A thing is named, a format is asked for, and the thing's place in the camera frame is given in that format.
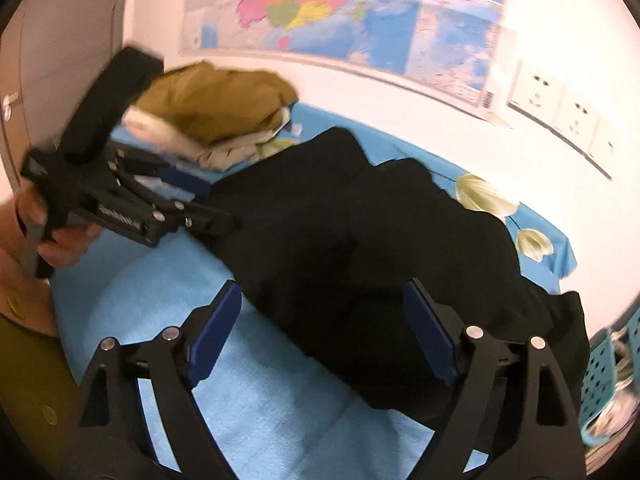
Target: bed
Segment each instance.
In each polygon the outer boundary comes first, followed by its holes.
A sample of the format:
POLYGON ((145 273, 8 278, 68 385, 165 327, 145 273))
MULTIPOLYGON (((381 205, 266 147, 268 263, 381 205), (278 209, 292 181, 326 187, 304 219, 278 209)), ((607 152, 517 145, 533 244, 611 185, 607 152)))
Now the bed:
MULTIPOLYGON (((304 142, 331 126, 350 129, 373 164, 413 157, 433 173, 452 197, 467 172, 436 155, 323 110, 297 104, 287 143, 304 142)), ((139 144, 123 127, 112 137, 139 144)), ((238 165, 232 171, 239 171, 238 165)), ((226 173, 182 167, 211 182, 226 173)), ((162 187, 167 194, 175 190, 162 187)), ((188 199, 184 193, 177 194, 188 199)), ((535 257, 518 252, 521 272, 552 294, 576 260, 567 237, 536 212, 517 205, 504 218, 514 243, 521 232, 542 233, 552 250, 535 257)), ((167 235, 150 249, 105 232, 77 266, 52 280, 56 315, 70 368, 80 380, 99 341, 146 340, 190 311, 209 304, 229 278, 229 270, 186 232, 167 235)), ((148 381, 141 393, 150 434, 160 461, 177 468, 148 381)), ((208 380, 194 397, 222 452, 239 478, 261 480, 403 479, 433 432, 401 413, 370 409, 276 329, 246 300, 238 322, 208 380)), ((486 456, 474 452, 468 468, 486 456)))

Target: door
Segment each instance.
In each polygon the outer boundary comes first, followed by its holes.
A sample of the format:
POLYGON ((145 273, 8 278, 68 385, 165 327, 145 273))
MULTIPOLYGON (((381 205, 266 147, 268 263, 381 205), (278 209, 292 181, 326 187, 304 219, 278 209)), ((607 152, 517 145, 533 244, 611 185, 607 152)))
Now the door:
POLYGON ((0 99, 11 110, 3 114, 0 152, 14 188, 24 153, 55 142, 122 46, 123 12, 124 0, 20 4, 0 40, 0 99))

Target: electrical outlet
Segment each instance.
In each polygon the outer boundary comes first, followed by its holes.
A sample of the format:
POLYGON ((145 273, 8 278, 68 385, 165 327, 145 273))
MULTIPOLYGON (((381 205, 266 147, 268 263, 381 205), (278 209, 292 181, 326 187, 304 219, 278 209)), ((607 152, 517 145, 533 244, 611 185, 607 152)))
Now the electrical outlet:
POLYGON ((551 126, 563 91, 561 82, 523 60, 509 102, 545 126, 551 126))
POLYGON ((590 103, 565 87, 553 129, 579 150, 587 152, 596 132, 598 117, 599 114, 590 103))
POLYGON ((588 155, 610 177, 613 177, 615 157, 620 151, 620 132, 604 117, 600 119, 588 155))

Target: person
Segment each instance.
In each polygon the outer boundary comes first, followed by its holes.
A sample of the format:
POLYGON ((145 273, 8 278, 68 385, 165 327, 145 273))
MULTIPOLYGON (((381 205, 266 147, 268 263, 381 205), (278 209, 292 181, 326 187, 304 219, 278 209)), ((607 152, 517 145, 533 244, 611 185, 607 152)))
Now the person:
MULTIPOLYGON (((30 186, 0 205, 0 412, 8 426, 3 431, 0 424, 0 463, 3 453, 15 458, 7 447, 26 446, 53 476, 78 387, 58 338, 49 282, 25 275, 19 263, 25 222, 44 224, 46 217, 44 202, 30 186), (8 433, 17 433, 21 442, 9 442, 8 433)), ((72 266, 100 231, 96 224, 67 226, 41 243, 38 253, 56 269, 72 266)))

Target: map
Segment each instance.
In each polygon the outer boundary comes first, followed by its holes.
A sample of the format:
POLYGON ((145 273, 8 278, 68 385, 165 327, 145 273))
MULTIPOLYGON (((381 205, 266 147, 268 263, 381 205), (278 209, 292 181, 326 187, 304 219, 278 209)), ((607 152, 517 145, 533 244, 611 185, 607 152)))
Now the map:
POLYGON ((502 1, 187 0, 182 49, 338 59, 488 107, 502 1))

